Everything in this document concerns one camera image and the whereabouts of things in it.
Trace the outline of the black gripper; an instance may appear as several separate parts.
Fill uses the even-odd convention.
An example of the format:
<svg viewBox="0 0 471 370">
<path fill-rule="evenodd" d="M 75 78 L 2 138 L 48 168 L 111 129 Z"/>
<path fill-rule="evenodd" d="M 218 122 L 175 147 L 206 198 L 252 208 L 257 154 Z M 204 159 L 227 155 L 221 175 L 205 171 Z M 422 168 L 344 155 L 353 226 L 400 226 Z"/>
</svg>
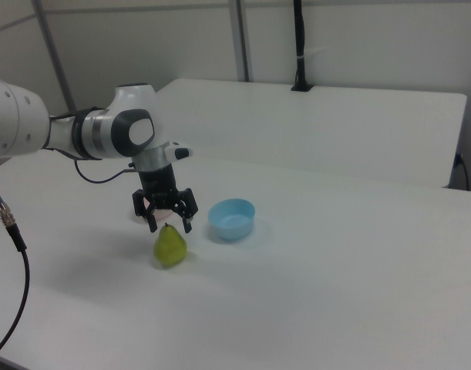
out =
<svg viewBox="0 0 471 370">
<path fill-rule="evenodd" d="M 180 216 L 185 233 L 190 233 L 192 219 L 198 211 L 197 202 L 190 188 L 177 189 L 173 166 L 139 172 L 139 176 L 142 189 L 132 194 L 134 213 L 147 222 L 150 232 L 154 233 L 158 228 L 154 212 L 160 209 L 172 210 Z"/>
</svg>

